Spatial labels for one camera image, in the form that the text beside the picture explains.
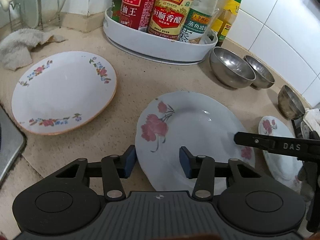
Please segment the white plate pink flowers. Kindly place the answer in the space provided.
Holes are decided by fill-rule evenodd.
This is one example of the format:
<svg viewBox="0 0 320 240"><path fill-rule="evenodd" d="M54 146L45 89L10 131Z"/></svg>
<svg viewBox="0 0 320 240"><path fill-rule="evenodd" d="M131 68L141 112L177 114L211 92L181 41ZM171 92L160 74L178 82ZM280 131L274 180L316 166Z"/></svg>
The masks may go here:
<svg viewBox="0 0 320 240"><path fill-rule="evenodd" d="M236 158L254 166L254 150L233 140L235 133L244 131L237 117L209 96L186 91L163 94L149 103L138 119L137 158L156 191L191 192L195 180L183 172L180 147L217 162Z"/></svg>

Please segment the steel bowl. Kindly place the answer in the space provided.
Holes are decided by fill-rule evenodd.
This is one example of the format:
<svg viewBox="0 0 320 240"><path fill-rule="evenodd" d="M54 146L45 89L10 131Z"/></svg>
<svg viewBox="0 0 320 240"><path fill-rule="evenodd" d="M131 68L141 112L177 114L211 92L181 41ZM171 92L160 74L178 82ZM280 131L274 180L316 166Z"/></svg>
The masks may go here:
<svg viewBox="0 0 320 240"><path fill-rule="evenodd" d="M296 120L305 115L302 102L287 85L283 85L278 93L278 108L281 114L289 120Z"/></svg>
<svg viewBox="0 0 320 240"><path fill-rule="evenodd" d="M215 47L210 53L210 67L217 79L228 87L240 89L256 80L252 67L230 50Z"/></svg>
<svg viewBox="0 0 320 240"><path fill-rule="evenodd" d="M252 86L259 89L268 89L275 83L275 79L271 72L257 59L252 56L245 55L243 58L254 70L256 79Z"/></svg>

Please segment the white plate small flowers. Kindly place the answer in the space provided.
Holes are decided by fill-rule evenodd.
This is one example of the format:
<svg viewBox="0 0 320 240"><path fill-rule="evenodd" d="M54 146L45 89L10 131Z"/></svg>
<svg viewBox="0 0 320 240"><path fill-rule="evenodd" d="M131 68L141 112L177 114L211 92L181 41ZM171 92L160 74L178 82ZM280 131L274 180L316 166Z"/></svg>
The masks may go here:
<svg viewBox="0 0 320 240"><path fill-rule="evenodd" d="M62 52L42 59L20 77L11 110L30 133L62 134L99 115L116 88L116 71L106 59L85 51Z"/></svg>

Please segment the metal sink edge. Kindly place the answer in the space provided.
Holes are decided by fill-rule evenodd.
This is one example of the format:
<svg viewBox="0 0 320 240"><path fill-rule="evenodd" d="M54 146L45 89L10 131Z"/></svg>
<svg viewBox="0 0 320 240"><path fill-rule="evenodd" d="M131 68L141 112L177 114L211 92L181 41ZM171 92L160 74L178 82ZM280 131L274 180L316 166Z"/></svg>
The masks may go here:
<svg viewBox="0 0 320 240"><path fill-rule="evenodd" d="M26 138L8 113L1 106L1 155L0 155L0 185L3 186L9 172L26 146Z"/></svg>

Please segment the white round condiment rack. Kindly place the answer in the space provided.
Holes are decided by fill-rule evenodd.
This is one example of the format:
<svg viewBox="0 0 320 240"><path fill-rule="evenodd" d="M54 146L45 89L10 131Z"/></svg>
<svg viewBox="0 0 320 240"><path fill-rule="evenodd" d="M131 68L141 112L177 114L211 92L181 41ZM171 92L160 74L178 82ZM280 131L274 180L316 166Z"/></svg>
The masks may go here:
<svg viewBox="0 0 320 240"><path fill-rule="evenodd" d="M199 44L193 44L138 31L113 20L111 8L104 12L103 30L109 42L120 50L146 60L173 65L198 64L210 55L217 43L215 35L213 38L206 35Z"/></svg>

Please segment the green label fish sauce bottle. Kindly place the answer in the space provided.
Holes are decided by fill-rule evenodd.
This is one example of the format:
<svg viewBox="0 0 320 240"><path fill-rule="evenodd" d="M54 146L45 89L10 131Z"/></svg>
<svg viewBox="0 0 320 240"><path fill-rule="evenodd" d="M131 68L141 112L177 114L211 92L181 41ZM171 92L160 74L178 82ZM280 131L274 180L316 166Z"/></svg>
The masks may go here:
<svg viewBox="0 0 320 240"><path fill-rule="evenodd" d="M215 11L218 0L194 0L178 40L199 44Z"/></svg>

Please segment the yellow green oyster sauce bottle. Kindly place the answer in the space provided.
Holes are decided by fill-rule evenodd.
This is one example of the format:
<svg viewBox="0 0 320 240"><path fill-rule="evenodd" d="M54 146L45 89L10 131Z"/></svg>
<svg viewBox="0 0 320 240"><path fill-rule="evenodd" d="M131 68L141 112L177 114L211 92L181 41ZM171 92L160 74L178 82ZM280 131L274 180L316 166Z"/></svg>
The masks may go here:
<svg viewBox="0 0 320 240"><path fill-rule="evenodd" d="M217 35L217 47L221 47L232 24L234 23L242 0L227 0L222 11L210 26L211 31Z"/></svg>

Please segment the grey dish cloth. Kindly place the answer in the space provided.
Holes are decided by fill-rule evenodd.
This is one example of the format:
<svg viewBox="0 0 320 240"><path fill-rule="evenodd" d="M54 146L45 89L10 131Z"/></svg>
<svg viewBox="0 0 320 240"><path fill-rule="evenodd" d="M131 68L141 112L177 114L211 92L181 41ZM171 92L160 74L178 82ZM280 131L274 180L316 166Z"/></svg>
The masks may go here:
<svg viewBox="0 0 320 240"><path fill-rule="evenodd" d="M30 51L38 45L63 42L61 35L45 33L37 29L17 30L1 40L1 67L15 71L33 62Z"/></svg>

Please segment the yellow label vinegar bottle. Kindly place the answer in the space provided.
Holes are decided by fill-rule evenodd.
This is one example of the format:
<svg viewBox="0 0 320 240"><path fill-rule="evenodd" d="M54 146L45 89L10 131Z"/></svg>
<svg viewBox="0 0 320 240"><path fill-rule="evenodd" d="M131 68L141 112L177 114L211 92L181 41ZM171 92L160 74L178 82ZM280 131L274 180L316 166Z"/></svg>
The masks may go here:
<svg viewBox="0 0 320 240"><path fill-rule="evenodd" d="M148 33L177 40L193 0L156 0Z"/></svg>

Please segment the red soy sauce bottle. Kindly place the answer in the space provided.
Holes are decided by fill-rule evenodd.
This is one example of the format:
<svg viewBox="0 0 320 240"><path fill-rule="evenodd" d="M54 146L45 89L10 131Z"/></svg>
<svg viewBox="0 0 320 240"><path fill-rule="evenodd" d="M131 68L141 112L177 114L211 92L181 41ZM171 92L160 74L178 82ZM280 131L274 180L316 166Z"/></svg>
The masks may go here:
<svg viewBox="0 0 320 240"><path fill-rule="evenodd" d="M155 0L122 0L119 23L147 32Z"/></svg>

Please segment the glass pot lid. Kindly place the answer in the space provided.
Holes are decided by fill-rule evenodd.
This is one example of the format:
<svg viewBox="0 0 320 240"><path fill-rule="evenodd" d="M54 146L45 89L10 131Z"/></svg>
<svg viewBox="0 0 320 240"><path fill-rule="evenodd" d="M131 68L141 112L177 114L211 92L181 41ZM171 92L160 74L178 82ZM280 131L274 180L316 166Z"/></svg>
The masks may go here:
<svg viewBox="0 0 320 240"><path fill-rule="evenodd" d="M20 23L26 28L36 28L40 21L40 0L1 0L4 11L18 7Z"/></svg>

